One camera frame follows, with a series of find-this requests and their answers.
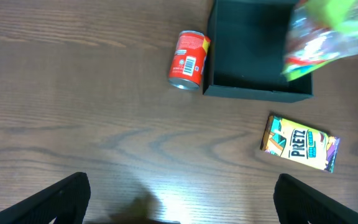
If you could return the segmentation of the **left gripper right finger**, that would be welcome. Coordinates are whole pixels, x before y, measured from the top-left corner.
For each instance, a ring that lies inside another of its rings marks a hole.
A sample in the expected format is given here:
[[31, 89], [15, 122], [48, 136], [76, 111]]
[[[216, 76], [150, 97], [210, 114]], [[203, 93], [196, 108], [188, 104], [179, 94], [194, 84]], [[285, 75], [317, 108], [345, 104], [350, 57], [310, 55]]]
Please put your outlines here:
[[358, 224], [358, 213], [289, 174], [280, 174], [273, 201], [281, 224]]

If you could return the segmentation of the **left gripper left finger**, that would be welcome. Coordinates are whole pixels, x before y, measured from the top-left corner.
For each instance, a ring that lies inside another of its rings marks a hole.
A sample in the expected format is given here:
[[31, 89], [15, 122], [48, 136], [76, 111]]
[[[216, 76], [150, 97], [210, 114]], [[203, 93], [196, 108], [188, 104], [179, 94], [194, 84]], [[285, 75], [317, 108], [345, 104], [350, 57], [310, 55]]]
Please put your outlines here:
[[76, 172], [0, 212], [0, 224], [82, 224], [91, 197], [88, 176]]

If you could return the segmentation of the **Pretz snack box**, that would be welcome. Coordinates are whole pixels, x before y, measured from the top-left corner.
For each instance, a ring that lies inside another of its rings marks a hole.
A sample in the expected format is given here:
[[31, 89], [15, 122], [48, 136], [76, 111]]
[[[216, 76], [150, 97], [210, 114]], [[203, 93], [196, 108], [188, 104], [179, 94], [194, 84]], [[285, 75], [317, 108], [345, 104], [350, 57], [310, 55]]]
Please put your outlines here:
[[340, 139], [292, 120], [270, 115], [261, 150], [333, 173]]

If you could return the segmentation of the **black gift box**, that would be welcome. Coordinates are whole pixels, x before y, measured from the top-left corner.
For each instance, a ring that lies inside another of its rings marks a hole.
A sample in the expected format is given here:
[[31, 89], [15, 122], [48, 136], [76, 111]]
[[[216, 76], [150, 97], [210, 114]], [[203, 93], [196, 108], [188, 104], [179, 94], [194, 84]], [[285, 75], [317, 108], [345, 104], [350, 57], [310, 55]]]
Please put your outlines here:
[[295, 0], [216, 0], [208, 19], [211, 45], [203, 94], [294, 103], [313, 97], [313, 76], [281, 74]]

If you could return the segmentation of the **red snack can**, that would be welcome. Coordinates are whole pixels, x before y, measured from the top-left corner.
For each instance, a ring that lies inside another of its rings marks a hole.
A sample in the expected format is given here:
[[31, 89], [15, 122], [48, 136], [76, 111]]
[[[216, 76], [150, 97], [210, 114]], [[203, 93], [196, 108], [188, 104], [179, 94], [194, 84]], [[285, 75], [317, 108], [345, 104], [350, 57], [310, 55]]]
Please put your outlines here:
[[210, 42], [210, 39], [200, 32], [180, 32], [168, 74], [171, 85], [183, 90], [200, 88]]

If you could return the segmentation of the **Haribo gummy bag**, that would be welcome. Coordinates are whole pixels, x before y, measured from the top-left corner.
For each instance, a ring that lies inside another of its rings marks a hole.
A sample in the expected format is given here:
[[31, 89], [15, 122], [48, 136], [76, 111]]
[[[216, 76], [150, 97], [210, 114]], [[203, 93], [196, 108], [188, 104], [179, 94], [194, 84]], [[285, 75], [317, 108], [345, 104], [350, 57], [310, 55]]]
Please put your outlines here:
[[358, 0], [299, 1], [291, 14], [282, 74], [291, 82], [358, 55]]

